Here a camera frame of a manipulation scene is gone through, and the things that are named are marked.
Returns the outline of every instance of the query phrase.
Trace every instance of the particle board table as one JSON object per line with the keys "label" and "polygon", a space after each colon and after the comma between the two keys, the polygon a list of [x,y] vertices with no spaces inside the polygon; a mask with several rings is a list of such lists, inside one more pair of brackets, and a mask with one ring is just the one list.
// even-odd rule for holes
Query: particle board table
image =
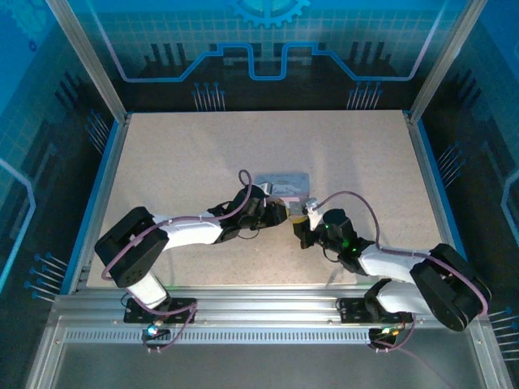
{"label": "particle board table", "polygon": [[[236,195],[240,169],[253,176],[307,172],[311,197],[321,200],[358,192],[375,209],[383,244],[418,249],[440,242],[401,111],[133,114],[101,235],[141,205],[155,215],[199,215]],[[357,199],[334,199],[330,207],[343,207],[360,236],[374,237]],[[114,287],[101,279],[102,268],[94,255],[88,287]],[[319,247],[301,250],[289,221],[252,240],[168,250],[153,272],[168,286],[358,281]]]}

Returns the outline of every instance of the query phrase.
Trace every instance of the enclosure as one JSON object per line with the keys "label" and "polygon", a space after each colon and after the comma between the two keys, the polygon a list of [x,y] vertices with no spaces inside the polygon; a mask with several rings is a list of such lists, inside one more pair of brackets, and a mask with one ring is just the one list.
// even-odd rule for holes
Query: enclosure
{"label": "enclosure", "polygon": [[[513,0],[0,1],[0,386],[515,387],[517,19]],[[378,278],[285,223],[162,253],[198,306],[148,355],[94,245],[133,207],[232,199],[240,169],[361,194],[384,245],[450,244],[489,315],[420,314],[414,357],[375,353],[336,300]],[[375,236],[357,199],[334,206]]]}

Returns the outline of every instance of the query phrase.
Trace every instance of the aluminum frame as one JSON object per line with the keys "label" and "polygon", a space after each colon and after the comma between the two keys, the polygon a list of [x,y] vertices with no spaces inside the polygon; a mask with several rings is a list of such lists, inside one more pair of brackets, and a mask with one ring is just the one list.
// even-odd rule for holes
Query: aluminum frame
{"label": "aluminum frame", "polygon": [[432,97],[435,95],[436,90],[447,74],[448,69],[460,53],[461,47],[478,21],[479,15],[486,4],[487,0],[470,0],[465,6],[456,22],[453,34],[448,43],[440,51],[431,72],[427,75],[422,88],[414,100],[410,110],[410,120],[412,123],[418,123],[418,120],[422,117]]}
{"label": "aluminum frame", "polygon": [[127,112],[70,4],[67,0],[46,1],[115,120],[124,123]]}
{"label": "aluminum frame", "polygon": [[[453,245],[455,239],[449,229],[431,162],[427,159],[426,145],[418,126],[409,123],[408,127],[441,237],[445,242]],[[82,266],[76,269],[77,280],[83,269],[88,270],[89,256],[92,256],[92,251],[86,246],[93,246],[90,243],[95,240],[96,234],[99,234],[99,220],[102,220],[105,213],[126,130],[127,127],[116,139],[113,155],[106,167],[105,179],[94,208],[95,215],[91,218],[93,221],[89,225],[84,247],[81,250],[79,264]],[[350,344],[344,341],[349,339],[348,334],[353,331],[362,336],[362,330],[367,331],[370,325],[341,324],[335,308],[335,300],[339,297],[361,297],[370,287],[370,284],[329,288],[321,286],[185,287],[169,292],[174,297],[196,297],[199,301],[199,312],[195,323],[187,328],[185,343],[197,341],[198,344],[200,342],[221,343],[221,338],[215,335],[217,333],[245,333],[245,337],[250,336],[251,333],[273,334],[279,343],[297,343],[298,339],[290,338],[294,336],[291,334],[302,331],[302,333],[316,334],[315,340],[309,339],[309,342],[322,343],[323,336],[326,337],[323,334],[329,333],[331,338],[324,340],[328,344]],[[120,304],[121,297],[122,291],[117,289],[81,289],[74,295],[56,297],[26,388],[40,389],[52,386],[54,375],[58,374],[64,343],[139,343],[137,334],[143,327],[122,323],[124,312]],[[178,327],[171,328],[173,331],[178,330]],[[442,326],[432,316],[419,316],[417,329],[425,328],[442,328]],[[470,324],[469,331],[487,387],[512,388],[490,322],[487,319],[483,321],[475,319]],[[242,344],[240,342],[241,340],[237,340],[235,343]]]}

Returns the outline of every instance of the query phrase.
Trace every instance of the blue edge trim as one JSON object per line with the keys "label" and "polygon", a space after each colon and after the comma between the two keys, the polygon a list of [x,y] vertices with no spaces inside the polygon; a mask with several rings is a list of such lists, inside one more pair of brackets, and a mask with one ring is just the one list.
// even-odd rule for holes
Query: blue edge trim
{"label": "blue edge trim", "polygon": [[63,278],[62,287],[59,292],[60,294],[67,294],[67,291],[69,290],[72,284],[75,269],[78,266],[79,262],[81,247],[83,246],[83,242],[87,234],[88,227],[90,226],[94,204],[97,201],[97,196],[99,195],[99,190],[101,188],[101,181],[103,180],[103,176],[105,175],[106,165],[108,164],[109,156],[112,152],[112,149],[114,148],[115,136],[117,135],[118,125],[119,123],[117,121],[114,121],[114,124],[112,125],[108,142],[106,143],[105,152],[103,153],[101,163],[99,164],[99,169],[97,170],[96,180],[94,181],[92,192],[90,193],[90,198],[88,199],[87,208],[84,211],[83,221],[81,221],[81,226],[79,227],[78,237],[75,239],[74,249],[72,250],[71,254],[71,260],[69,261],[68,267],[66,268],[65,277]]}
{"label": "blue edge trim", "polygon": [[[99,170],[97,171],[96,180],[92,188],[92,193],[90,194],[90,199],[88,199],[87,209],[84,212],[83,221],[81,222],[81,227],[79,228],[78,232],[78,237],[75,240],[71,260],[66,270],[60,294],[66,294],[64,291],[67,291],[70,288],[72,277],[75,273],[75,268],[78,266],[79,254],[81,252],[81,247],[83,245],[83,241],[87,233],[88,226],[90,225],[90,220],[92,219],[94,204],[97,200],[97,196],[99,195],[99,189],[101,188],[101,181],[103,179],[103,176],[105,175],[109,155],[112,152],[112,148],[114,147],[114,140],[117,132],[117,127],[118,123],[114,122],[112,130],[110,131],[108,143],[106,144],[105,153],[103,154],[101,164],[99,165]],[[450,206],[450,203],[448,202],[447,192],[445,191],[444,185],[441,181],[440,171],[438,170],[438,165],[436,164],[434,154],[432,153],[431,143],[429,142],[429,138],[427,137],[427,133],[425,131],[425,126],[423,125],[422,119],[418,121],[418,130],[420,132],[420,136],[422,137],[423,145],[427,153],[427,159],[431,164],[432,175],[435,179],[435,184],[440,194],[440,201],[444,207],[445,215],[447,216],[448,227],[450,228],[451,234],[453,236],[454,246],[456,250],[461,254],[461,256],[466,259],[467,257],[465,249],[463,248],[463,244],[461,243],[461,237],[457,229],[456,221],[454,220],[453,210]]]}
{"label": "blue edge trim", "polygon": [[425,151],[427,153],[427,159],[431,164],[432,175],[434,176],[435,184],[438,188],[438,193],[440,194],[440,200],[444,207],[445,215],[447,216],[447,223],[453,236],[455,249],[458,253],[460,253],[460,255],[463,258],[465,258],[465,260],[467,260],[465,248],[461,243],[460,232],[457,229],[456,221],[454,220],[453,210],[451,208],[450,203],[448,202],[447,192],[445,191],[444,184],[441,181],[440,171],[438,170],[438,165],[436,164],[435,156],[432,153],[431,143],[429,142],[429,138],[427,137],[427,133],[425,131],[425,126],[423,125],[422,119],[418,121],[418,131],[420,132],[420,136],[422,137],[423,146],[425,147]]}

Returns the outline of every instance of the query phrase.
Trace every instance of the gear graphic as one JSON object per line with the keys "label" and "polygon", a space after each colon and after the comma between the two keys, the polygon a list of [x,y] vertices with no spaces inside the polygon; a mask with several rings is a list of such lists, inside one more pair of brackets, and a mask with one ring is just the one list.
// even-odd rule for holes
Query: gear graphic
{"label": "gear graphic", "polygon": [[241,16],[243,22],[252,22],[254,27],[261,24],[265,28],[272,25],[281,27],[292,23],[295,15],[302,15],[302,8],[309,6],[309,0],[229,0],[235,16]]}
{"label": "gear graphic", "polygon": [[35,40],[45,28],[47,14],[44,0],[0,0],[0,10],[10,11],[16,25],[31,40]]}

